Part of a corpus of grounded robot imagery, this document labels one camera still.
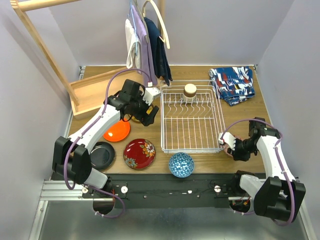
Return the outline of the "red white patterned bowl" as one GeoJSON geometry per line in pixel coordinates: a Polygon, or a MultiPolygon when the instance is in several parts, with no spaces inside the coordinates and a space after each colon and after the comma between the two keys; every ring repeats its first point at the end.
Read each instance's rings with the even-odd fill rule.
{"type": "Polygon", "coordinates": [[[239,136],[234,136],[234,135],[230,135],[227,137],[223,137],[224,140],[226,140],[226,144],[224,145],[224,152],[229,156],[229,157],[233,157],[232,153],[233,153],[233,149],[236,146],[236,140],[243,140],[243,138],[239,137],[239,136]]]}

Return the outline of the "white wire dish rack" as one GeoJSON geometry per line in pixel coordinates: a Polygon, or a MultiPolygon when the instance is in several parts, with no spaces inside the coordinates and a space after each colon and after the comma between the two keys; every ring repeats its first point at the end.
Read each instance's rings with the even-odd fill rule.
{"type": "Polygon", "coordinates": [[[226,129],[222,102],[211,80],[175,80],[160,87],[161,149],[167,154],[218,153],[226,129]],[[186,84],[197,88],[193,103],[183,102],[186,84]]]}

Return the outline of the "white brown metal cup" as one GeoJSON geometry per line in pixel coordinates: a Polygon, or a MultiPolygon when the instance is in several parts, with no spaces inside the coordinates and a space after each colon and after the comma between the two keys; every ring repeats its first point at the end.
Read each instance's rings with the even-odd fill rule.
{"type": "Polygon", "coordinates": [[[196,101],[196,94],[197,87],[192,83],[188,83],[184,86],[182,93],[182,101],[184,103],[191,104],[196,101]]]}

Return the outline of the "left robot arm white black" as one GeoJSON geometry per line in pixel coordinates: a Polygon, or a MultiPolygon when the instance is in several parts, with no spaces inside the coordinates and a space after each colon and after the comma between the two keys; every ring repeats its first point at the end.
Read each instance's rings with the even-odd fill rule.
{"type": "Polygon", "coordinates": [[[55,141],[53,172],[62,176],[66,184],[72,181],[78,185],[88,185],[99,197],[107,197],[111,185],[107,175],[92,167],[91,151],[104,133],[125,115],[135,117],[145,127],[153,124],[159,107],[154,106],[150,113],[147,111],[160,94],[156,87],[145,87],[126,79],[122,89],[108,96],[98,112],[80,130],[69,137],[60,136],[55,141]]]}

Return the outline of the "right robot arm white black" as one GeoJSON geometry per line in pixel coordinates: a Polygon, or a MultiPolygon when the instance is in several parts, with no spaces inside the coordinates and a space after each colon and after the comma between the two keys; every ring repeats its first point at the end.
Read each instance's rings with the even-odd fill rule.
{"type": "Polygon", "coordinates": [[[237,171],[230,183],[230,191],[241,196],[248,194],[253,212],[270,218],[279,226],[293,223],[306,194],[306,188],[291,173],[282,152],[282,133],[265,119],[248,118],[248,138],[241,140],[228,130],[218,137],[220,145],[228,145],[227,153],[235,161],[246,162],[251,155],[262,157],[265,181],[246,171],[237,171]]]}

